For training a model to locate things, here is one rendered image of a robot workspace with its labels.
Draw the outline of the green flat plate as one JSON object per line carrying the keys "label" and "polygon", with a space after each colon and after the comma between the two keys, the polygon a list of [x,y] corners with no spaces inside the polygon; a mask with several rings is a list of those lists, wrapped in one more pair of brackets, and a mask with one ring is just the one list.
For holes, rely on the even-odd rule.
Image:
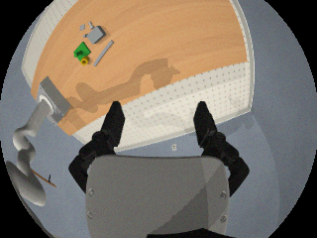
{"label": "green flat plate", "polygon": [[91,51],[89,50],[89,48],[84,44],[84,42],[82,42],[74,51],[74,57],[78,58],[79,61],[81,61],[83,57],[87,57],[90,53]]}

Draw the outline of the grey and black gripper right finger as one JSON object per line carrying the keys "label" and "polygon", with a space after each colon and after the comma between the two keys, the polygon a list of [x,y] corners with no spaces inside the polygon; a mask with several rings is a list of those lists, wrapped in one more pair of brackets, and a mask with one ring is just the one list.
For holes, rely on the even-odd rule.
{"label": "grey and black gripper right finger", "polygon": [[213,116],[210,114],[206,102],[198,102],[193,117],[198,146],[204,150],[201,156],[218,158],[228,167],[231,197],[248,176],[250,169],[239,157],[238,150],[226,141],[225,135],[217,131]]}

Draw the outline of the gold round nut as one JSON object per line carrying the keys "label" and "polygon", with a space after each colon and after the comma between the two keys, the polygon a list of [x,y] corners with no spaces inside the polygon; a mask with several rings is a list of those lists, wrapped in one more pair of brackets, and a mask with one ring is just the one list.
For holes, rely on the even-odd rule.
{"label": "gold round nut", "polygon": [[81,63],[82,65],[87,65],[88,62],[89,62],[89,57],[83,57],[80,63]]}

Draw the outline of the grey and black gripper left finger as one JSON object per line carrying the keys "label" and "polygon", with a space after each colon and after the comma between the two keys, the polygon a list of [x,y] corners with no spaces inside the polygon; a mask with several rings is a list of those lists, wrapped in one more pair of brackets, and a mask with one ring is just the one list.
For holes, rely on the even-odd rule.
{"label": "grey and black gripper left finger", "polygon": [[113,101],[106,114],[100,131],[92,135],[92,140],[79,150],[79,155],[70,163],[68,170],[86,193],[87,170],[93,160],[103,155],[116,155],[114,147],[120,144],[125,116],[119,101]]}

